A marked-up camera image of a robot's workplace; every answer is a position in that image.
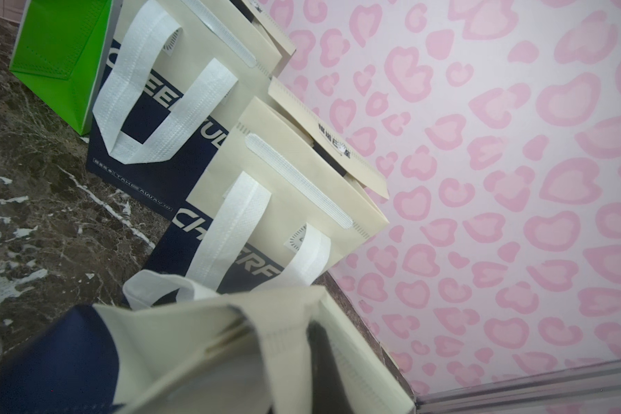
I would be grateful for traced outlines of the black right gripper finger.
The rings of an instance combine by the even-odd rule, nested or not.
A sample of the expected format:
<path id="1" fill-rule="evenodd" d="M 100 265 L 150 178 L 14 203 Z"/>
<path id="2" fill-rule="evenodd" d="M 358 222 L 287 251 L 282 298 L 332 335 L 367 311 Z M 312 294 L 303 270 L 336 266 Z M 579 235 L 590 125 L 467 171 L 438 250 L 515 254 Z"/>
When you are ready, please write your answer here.
<path id="1" fill-rule="evenodd" d="M 307 339 L 312 354 L 312 413 L 353 413 L 326 329 L 317 322 L 311 322 Z"/>

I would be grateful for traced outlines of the beige navy bag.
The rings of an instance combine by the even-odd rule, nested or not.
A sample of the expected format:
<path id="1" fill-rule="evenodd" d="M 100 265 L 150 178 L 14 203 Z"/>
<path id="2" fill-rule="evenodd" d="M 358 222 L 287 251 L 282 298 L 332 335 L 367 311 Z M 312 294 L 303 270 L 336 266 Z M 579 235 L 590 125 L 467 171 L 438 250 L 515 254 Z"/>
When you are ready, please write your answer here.
<path id="1" fill-rule="evenodd" d="M 257 1 L 123 2 L 87 169 L 172 219 L 295 51 Z"/>
<path id="2" fill-rule="evenodd" d="M 384 176 L 279 80 L 254 98 L 172 217 L 130 308 L 309 286 L 383 230 Z"/>
<path id="3" fill-rule="evenodd" d="M 311 322 L 353 413 L 414 411 L 326 289 L 308 286 L 77 305 L 0 368 L 0 413 L 312 413 Z"/>

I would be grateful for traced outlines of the green white takeout bag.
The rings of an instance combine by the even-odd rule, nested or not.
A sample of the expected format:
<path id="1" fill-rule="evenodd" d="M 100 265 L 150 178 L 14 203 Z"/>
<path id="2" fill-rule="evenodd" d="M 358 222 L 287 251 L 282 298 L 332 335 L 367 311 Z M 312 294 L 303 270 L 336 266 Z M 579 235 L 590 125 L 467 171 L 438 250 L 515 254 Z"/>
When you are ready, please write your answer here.
<path id="1" fill-rule="evenodd" d="M 91 130 L 121 1 L 27 1 L 10 71 L 81 136 Z"/>

